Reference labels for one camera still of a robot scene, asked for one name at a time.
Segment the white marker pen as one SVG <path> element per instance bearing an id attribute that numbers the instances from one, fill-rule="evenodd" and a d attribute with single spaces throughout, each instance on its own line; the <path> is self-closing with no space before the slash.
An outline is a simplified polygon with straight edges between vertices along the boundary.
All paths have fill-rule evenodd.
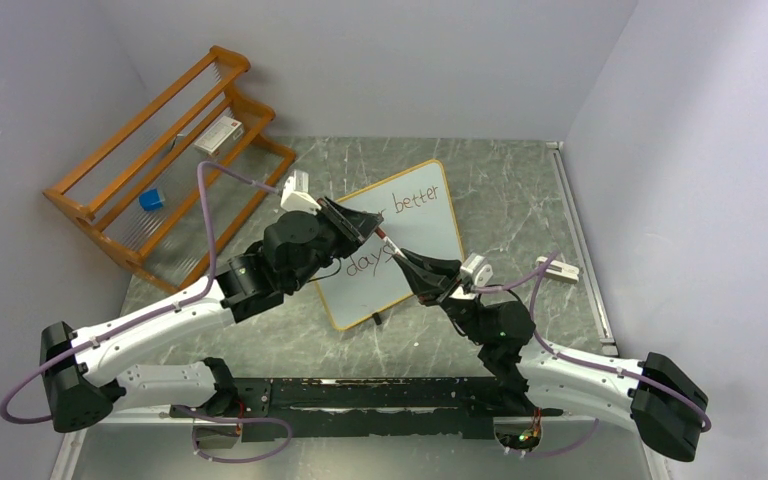
<path id="1" fill-rule="evenodd" d="M 400 248 L 390 239 L 388 235 L 385 233 L 380 233 L 379 237 L 384 242 L 384 244 L 389 248 L 390 253 L 392 256 L 402 256 L 403 253 L 400 250 Z"/>

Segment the yellow framed whiteboard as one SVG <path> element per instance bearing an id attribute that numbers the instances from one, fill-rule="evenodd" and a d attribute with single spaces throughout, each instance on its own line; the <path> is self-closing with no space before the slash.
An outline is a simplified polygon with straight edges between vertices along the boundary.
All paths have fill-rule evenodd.
<path id="1" fill-rule="evenodd" d="M 353 210 L 379 213 L 396 246 L 443 260 L 464 258 L 446 175 L 432 159 L 345 196 Z M 340 262 L 340 271 L 316 283 L 333 328 L 344 331 L 409 298 L 411 289 L 394 249 L 377 235 Z"/>

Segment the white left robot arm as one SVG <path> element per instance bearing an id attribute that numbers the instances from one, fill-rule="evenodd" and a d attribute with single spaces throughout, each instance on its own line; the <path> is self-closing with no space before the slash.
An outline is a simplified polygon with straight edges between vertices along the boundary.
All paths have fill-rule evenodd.
<path id="1" fill-rule="evenodd" d="M 317 204 L 311 212 L 282 214 L 261 240 L 186 291 L 105 324 L 46 327 L 40 364 L 54 430 L 74 432 L 114 412 L 163 404 L 214 416 L 231 411 L 239 396 L 222 360 L 183 366 L 143 361 L 176 340 L 281 305 L 319 270 L 354 254 L 383 221 L 379 212 L 353 210 L 327 197 Z"/>

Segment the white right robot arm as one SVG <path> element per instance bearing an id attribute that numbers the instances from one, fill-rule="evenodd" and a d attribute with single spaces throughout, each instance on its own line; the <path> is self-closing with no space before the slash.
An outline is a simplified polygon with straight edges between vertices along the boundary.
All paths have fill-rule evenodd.
<path id="1" fill-rule="evenodd" d="M 402 249 L 394 260 L 419 303 L 441 308 L 456 332 L 479 346 L 508 412 L 559 409 L 592 417 L 637 434 L 664 457 L 695 459 L 711 428 L 708 397 L 668 356 L 606 357 L 544 340 L 519 299 L 483 304 L 492 271 L 481 256 L 461 262 Z"/>

